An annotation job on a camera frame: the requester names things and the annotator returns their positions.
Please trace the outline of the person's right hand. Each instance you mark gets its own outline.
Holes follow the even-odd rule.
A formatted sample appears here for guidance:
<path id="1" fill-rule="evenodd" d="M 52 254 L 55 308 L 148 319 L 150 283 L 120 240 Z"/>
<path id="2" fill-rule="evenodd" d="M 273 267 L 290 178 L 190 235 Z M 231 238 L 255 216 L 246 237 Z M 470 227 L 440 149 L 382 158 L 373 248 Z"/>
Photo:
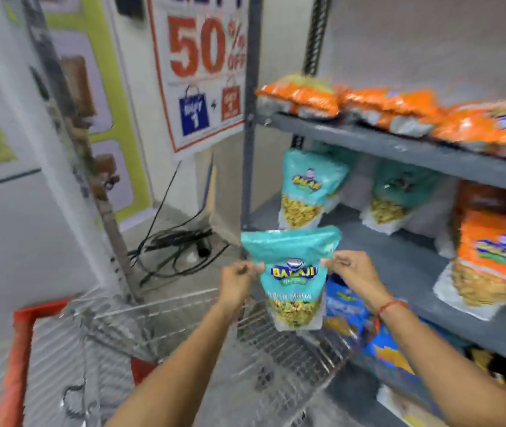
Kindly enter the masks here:
<path id="1" fill-rule="evenodd" d="M 364 251 L 356 251 L 356 270 L 350 273 L 336 273 L 364 302 L 370 311 L 376 313 L 381 306 L 395 299 L 381 282 L 379 274 Z"/>

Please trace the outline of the person's left hand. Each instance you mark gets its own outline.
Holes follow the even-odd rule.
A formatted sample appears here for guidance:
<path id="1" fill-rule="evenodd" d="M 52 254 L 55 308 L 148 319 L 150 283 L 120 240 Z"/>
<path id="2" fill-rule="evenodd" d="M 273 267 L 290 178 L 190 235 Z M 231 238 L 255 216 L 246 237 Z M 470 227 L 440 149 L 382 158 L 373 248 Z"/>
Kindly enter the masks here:
<path id="1" fill-rule="evenodd" d="M 227 313 L 235 313 L 249 294 L 250 285 L 258 277 L 236 276 L 234 264 L 224 266 L 221 270 L 221 285 L 218 304 Z"/>

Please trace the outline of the teal snack packet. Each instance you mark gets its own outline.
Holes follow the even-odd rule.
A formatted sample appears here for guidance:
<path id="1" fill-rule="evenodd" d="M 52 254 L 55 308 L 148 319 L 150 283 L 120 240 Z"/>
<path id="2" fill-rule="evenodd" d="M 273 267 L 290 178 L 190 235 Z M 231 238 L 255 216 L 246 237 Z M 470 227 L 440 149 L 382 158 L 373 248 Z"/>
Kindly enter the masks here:
<path id="1" fill-rule="evenodd" d="M 314 229 L 349 174 L 346 163 L 312 151 L 289 149 L 283 159 L 278 229 Z"/>
<path id="2" fill-rule="evenodd" d="M 341 238 L 335 226 L 242 232 L 242 247 L 265 266 L 260 283 L 278 331 L 322 328 L 328 269 L 321 260 L 333 257 Z"/>
<path id="3" fill-rule="evenodd" d="M 362 224 L 388 236 L 394 234 L 430 200 L 441 177 L 425 167 L 382 159 L 374 174 L 371 199 L 360 213 Z"/>

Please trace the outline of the person's left forearm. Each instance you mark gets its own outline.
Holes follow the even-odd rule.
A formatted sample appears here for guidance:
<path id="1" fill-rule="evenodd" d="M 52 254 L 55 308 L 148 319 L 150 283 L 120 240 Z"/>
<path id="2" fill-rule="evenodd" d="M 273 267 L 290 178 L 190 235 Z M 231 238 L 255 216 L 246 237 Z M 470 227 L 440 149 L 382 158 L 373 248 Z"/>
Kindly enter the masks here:
<path id="1" fill-rule="evenodd" d="M 106 427 L 192 427 L 246 295 L 221 294 L 188 339 L 135 387 Z"/>

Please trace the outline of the person's right forearm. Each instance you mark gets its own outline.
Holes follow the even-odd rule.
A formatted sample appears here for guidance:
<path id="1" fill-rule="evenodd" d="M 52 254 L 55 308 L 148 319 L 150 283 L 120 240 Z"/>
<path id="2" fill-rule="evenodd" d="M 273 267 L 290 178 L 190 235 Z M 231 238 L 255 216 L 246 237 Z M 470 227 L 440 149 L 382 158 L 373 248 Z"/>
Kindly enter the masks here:
<path id="1" fill-rule="evenodd" d="M 506 427 L 506 386 L 460 355 L 409 308 L 381 316 L 450 427 Z"/>

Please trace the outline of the blue snack packet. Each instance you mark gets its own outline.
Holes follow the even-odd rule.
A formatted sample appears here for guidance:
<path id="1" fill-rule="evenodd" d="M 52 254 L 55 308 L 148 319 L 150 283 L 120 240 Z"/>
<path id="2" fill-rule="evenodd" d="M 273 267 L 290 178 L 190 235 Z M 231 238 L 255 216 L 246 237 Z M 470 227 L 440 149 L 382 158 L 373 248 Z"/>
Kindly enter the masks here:
<path id="1" fill-rule="evenodd" d="M 370 311 L 341 276 L 335 273 L 326 276 L 325 296 L 323 327 L 346 337 L 362 337 Z"/>
<path id="2" fill-rule="evenodd" d="M 389 368 L 415 376 L 408 360 L 403 352 L 399 351 L 398 344 L 383 323 L 380 323 L 379 330 L 366 344 L 364 353 Z"/>

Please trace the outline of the red thread wristband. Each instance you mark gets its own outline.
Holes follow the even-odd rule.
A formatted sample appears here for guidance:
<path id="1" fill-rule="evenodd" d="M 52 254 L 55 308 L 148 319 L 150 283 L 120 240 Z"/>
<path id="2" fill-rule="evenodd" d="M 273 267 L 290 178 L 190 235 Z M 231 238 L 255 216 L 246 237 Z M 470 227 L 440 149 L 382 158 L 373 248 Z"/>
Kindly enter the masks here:
<path id="1" fill-rule="evenodd" d="M 402 301 L 402 300 L 398 300 L 398 299 L 393 299 L 389 302 L 387 302 L 386 304 L 384 304 L 383 306 L 380 307 L 380 309 L 375 313 L 375 316 L 374 316 L 374 331 L 376 334 L 380 333 L 380 328 L 381 328 L 381 322 L 382 322 L 382 319 L 381 319 L 381 316 L 382 314 L 390 307 L 392 306 L 403 306 L 405 308 L 408 308 L 408 303 L 405 302 L 405 301 Z"/>

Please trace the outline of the grey metal shelf rack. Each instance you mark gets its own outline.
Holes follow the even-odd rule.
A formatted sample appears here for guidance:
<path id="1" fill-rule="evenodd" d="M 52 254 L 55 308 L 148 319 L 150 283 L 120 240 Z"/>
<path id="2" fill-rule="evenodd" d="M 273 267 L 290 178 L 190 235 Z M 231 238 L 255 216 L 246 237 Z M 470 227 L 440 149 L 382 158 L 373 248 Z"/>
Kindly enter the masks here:
<path id="1" fill-rule="evenodd" d="M 240 229 L 274 229 L 276 201 L 251 211 L 252 182 L 255 163 L 255 140 L 258 126 L 292 134 L 291 146 L 302 148 L 304 139 L 348 146 L 375 157 L 390 158 L 403 163 L 422 165 L 446 175 L 506 188 L 506 159 L 460 150 L 456 146 L 437 144 L 434 140 L 408 139 L 360 127 L 342 115 L 338 121 L 304 121 L 291 115 L 262 115 L 257 109 L 254 88 L 259 83 L 264 0 L 249 0 L 248 53 L 245 71 L 245 127 L 242 167 L 242 211 Z M 394 42 L 400 52 L 418 51 L 420 55 L 404 55 L 419 69 L 434 76 L 436 89 L 450 85 L 451 79 L 466 80 L 467 97 L 481 97 L 489 92 L 491 80 L 496 80 L 495 92 L 506 91 L 506 0 L 313 0 L 302 71 L 331 72 L 335 58 L 343 61 L 349 56 L 364 61 L 384 60 L 387 66 L 379 73 L 402 73 L 403 62 L 393 56 L 380 56 L 379 44 Z M 465 313 L 453 313 L 451 307 L 427 294 L 427 278 L 442 270 L 443 259 L 435 258 L 434 244 L 425 236 L 373 236 L 370 241 L 355 219 L 342 221 L 343 209 L 333 212 L 332 222 L 341 229 L 356 230 L 354 241 L 347 246 L 370 247 L 379 265 L 395 265 L 394 277 L 387 283 L 399 294 L 411 296 L 412 306 L 420 316 L 437 323 L 464 339 L 506 358 L 506 310 L 498 315 L 498 324 L 486 325 Z"/>

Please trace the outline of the orange snack packet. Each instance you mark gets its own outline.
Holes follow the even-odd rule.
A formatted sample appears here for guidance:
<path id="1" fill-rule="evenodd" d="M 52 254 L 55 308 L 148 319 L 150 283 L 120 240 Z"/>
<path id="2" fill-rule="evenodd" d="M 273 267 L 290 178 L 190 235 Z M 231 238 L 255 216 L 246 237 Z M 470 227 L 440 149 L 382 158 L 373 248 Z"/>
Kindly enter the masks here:
<path id="1" fill-rule="evenodd" d="M 451 106 L 430 136 L 467 151 L 506 158 L 506 100 Z"/>
<path id="2" fill-rule="evenodd" d="M 456 310 L 490 321 L 506 306 L 506 215 L 467 209 L 459 236 L 434 294 Z"/>
<path id="3" fill-rule="evenodd" d="M 400 90 L 390 86 L 339 88 L 339 108 L 358 121 L 399 136 L 427 136 L 444 118 L 429 89 Z"/>
<path id="4" fill-rule="evenodd" d="M 289 74 L 255 90 L 266 114 L 282 113 L 307 120 L 332 120 L 341 110 L 335 87 L 328 81 Z"/>

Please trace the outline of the white snack packet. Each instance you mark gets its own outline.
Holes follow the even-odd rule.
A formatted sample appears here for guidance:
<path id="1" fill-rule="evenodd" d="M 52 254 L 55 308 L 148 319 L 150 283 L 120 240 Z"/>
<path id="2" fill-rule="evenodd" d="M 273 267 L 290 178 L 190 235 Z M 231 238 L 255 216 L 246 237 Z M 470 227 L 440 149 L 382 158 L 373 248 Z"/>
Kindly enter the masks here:
<path id="1" fill-rule="evenodd" d="M 385 384 L 377 392 L 377 402 L 408 427 L 449 427 L 441 418 Z"/>

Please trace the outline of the white red sale poster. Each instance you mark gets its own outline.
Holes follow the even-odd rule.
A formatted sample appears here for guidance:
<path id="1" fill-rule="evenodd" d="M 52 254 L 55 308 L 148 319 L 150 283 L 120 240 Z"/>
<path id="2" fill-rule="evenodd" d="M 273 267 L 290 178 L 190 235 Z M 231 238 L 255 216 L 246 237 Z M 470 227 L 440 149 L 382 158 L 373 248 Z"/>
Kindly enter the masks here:
<path id="1" fill-rule="evenodd" d="M 175 160 L 243 129 L 249 0 L 147 0 Z"/>

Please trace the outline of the green framed wall poster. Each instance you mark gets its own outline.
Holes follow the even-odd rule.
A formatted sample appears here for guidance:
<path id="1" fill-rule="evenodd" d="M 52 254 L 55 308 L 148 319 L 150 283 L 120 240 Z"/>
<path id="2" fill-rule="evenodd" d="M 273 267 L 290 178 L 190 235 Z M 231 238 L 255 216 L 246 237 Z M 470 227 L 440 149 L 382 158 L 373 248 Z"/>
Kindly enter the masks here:
<path id="1" fill-rule="evenodd" d="M 38 0 L 117 221 L 151 211 L 150 190 L 131 119 L 105 0 Z"/>

